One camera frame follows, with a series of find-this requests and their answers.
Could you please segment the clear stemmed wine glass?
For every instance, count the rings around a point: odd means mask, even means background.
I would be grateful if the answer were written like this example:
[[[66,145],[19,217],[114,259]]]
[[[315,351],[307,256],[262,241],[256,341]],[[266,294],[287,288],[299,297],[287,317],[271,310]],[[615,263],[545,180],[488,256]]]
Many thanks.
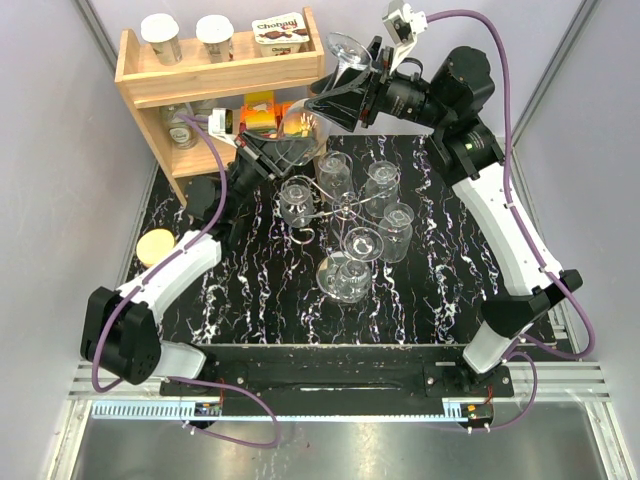
[[[337,66],[344,67],[367,67],[371,64],[371,55],[366,48],[352,37],[332,32],[327,36],[327,46],[329,52],[337,59]],[[350,94],[345,87],[334,90],[322,96],[336,96]],[[295,102],[283,115],[278,127],[278,136],[283,137],[288,143],[288,151],[297,152],[300,155],[298,166],[303,166],[313,159],[324,146],[332,122],[324,119],[320,115],[312,113],[306,109],[306,100]]]
[[[371,263],[383,252],[383,240],[369,227],[348,231],[342,242],[345,260],[335,276],[335,291],[344,303],[357,303],[367,296],[372,284]]]

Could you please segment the ribbed goblet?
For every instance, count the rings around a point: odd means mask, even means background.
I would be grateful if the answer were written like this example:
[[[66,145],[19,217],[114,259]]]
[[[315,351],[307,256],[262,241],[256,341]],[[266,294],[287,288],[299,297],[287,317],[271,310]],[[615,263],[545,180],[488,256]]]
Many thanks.
[[[378,224],[378,233],[383,239],[381,259],[397,263],[405,258],[413,235],[413,209],[401,202],[388,205]]]
[[[374,162],[368,167],[364,206],[369,215],[382,218],[385,209],[398,202],[400,172],[389,161]]]
[[[352,159],[339,151],[328,151],[318,161],[318,185],[325,198],[335,203],[345,193],[353,192]]]
[[[292,228],[303,228],[308,225],[315,207],[311,187],[304,178],[290,178],[280,190],[280,213],[287,225]]]

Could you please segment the chrome wine glass rack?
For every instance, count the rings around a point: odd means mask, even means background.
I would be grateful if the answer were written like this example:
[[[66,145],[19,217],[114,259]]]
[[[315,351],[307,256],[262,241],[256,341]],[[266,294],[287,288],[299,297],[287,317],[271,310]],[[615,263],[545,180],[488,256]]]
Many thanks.
[[[314,180],[297,175],[279,192],[281,215],[293,230],[307,232],[311,222],[326,216],[338,248],[328,254],[316,271],[320,290],[330,299],[355,304],[369,292],[372,264],[397,263],[408,252],[413,235],[414,211],[399,200],[400,169],[388,162],[369,165],[363,190],[352,178],[349,155],[329,151],[317,162]]]

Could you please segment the round yellow wooden coaster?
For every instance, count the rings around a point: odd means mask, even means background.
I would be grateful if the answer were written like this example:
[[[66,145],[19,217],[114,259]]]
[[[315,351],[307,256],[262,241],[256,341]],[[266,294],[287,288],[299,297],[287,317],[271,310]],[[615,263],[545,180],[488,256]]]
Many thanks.
[[[175,247],[174,234],[164,228],[152,229],[140,237],[136,244],[136,257],[150,268],[159,263]]]

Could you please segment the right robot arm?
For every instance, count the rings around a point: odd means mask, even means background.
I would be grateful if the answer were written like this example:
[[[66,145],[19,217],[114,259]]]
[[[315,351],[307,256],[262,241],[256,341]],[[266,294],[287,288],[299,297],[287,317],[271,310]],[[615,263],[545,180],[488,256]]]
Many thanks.
[[[312,86],[313,112],[347,131],[371,124],[380,113],[431,129],[427,159],[463,202],[489,243],[506,292],[480,307],[481,326],[463,351],[457,388],[476,396],[491,382],[490,371],[514,340],[583,284],[551,255],[531,221],[515,211],[521,203],[495,135],[479,113],[495,91],[484,52],[460,46],[445,58],[431,81],[392,67],[394,51],[375,37],[369,46],[331,33],[333,74]]]

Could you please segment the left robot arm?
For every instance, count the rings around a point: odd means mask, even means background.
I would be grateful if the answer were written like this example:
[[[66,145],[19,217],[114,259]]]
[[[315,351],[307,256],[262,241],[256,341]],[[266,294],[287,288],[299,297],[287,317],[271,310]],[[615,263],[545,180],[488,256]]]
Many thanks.
[[[217,372],[199,348],[161,339],[167,309],[206,271],[217,266],[238,229],[243,204],[266,180],[284,177],[314,155],[315,142],[300,134],[270,139],[245,131],[234,140],[235,158],[216,175],[194,177],[185,189],[192,224],[168,254],[133,280],[88,299],[81,356],[91,364],[93,388],[105,393],[99,372],[117,383],[182,377],[195,395],[216,386]]]

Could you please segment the pink sponge box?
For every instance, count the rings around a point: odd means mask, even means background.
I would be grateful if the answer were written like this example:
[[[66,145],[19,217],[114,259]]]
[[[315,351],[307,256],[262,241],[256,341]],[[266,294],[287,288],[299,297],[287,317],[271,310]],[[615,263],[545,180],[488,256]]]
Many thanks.
[[[275,93],[271,90],[247,93],[243,101],[240,123],[245,129],[261,135],[275,135],[280,117]]]

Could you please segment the Chobani yogurt tub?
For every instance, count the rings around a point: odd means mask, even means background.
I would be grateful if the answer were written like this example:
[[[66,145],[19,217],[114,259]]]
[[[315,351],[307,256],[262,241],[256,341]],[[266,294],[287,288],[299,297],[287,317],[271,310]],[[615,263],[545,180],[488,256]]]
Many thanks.
[[[254,20],[251,26],[263,57],[298,53],[310,41],[304,17],[298,12]]]

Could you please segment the right clear glass bottle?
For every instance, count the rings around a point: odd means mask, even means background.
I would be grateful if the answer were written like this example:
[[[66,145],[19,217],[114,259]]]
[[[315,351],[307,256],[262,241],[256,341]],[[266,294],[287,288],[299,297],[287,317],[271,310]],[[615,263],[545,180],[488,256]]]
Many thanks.
[[[190,103],[194,117],[209,117],[215,109],[219,107],[217,99],[206,99],[193,101]]]

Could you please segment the clear glass bottle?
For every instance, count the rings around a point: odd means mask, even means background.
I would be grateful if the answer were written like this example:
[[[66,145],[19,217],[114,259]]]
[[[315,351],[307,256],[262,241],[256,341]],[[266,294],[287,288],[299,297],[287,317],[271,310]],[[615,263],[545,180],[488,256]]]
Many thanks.
[[[196,134],[182,116],[190,116],[192,111],[187,104],[164,105],[159,108],[160,117],[174,147],[186,150],[193,148]]]
[[[193,101],[190,103],[194,117],[209,117],[215,109],[219,107],[217,99],[206,99]]]

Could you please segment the left clear glass bottle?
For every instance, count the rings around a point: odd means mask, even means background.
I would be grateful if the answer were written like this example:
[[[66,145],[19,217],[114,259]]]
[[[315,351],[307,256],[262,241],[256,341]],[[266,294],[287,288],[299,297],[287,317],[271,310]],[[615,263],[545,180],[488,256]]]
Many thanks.
[[[182,116],[190,116],[192,111],[187,104],[164,105],[159,108],[160,117],[174,147],[186,150],[193,148],[196,134]]]

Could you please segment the wooden two-tier shelf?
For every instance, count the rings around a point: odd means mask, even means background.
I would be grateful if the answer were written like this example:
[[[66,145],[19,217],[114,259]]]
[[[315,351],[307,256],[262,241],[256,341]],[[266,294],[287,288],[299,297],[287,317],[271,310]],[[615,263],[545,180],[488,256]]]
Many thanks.
[[[218,170],[203,141],[190,149],[175,146],[164,128],[164,105],[219,99],[247,93],[307,87],[325,76],[321,36],[312,9],[302,10],[310,40],[300,52],[263,57],[249,31],[233,35],[234,59],[213,64],[195,38],[180,41],[183,60],[174,66],[159,63],[152,47],[140,43],[132,29],[121,33],[115,84],[159,167],[181,203],[192,177]]]

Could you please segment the right white lidded cup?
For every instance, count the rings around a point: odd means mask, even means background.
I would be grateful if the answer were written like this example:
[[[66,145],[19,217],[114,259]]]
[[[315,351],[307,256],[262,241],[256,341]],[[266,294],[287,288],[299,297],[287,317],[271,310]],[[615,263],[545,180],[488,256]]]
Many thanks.
[[[232,37],[234,27],[223,15],[207,15],[196,23],[196,38],[203,44],[212,63],[233,59]]]

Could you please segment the white lidded cup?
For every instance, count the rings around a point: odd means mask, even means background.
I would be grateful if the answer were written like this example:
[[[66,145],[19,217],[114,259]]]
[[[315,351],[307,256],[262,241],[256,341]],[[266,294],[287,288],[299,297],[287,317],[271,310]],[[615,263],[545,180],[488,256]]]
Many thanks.
[[[207,15],[196,23],[196,38],[203,44],[212,63],[233,59],[232,37],[234,27],[223,15]]]
[[[182,60],[179,44],[179,25],[166,13],[148,15],[141,21],[141,36],[151,45],[157,60],[165,66],[176,65]]]

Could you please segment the left white lidded cup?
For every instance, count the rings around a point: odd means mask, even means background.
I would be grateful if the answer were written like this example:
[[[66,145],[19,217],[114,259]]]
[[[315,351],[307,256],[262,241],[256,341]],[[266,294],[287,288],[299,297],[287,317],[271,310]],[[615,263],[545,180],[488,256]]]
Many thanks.
[[[141,36],[151,45],[157,60],[165,66],[176,65],[182,60],[179,44],[179,25],[166,13],[148,15],[141,21]]]

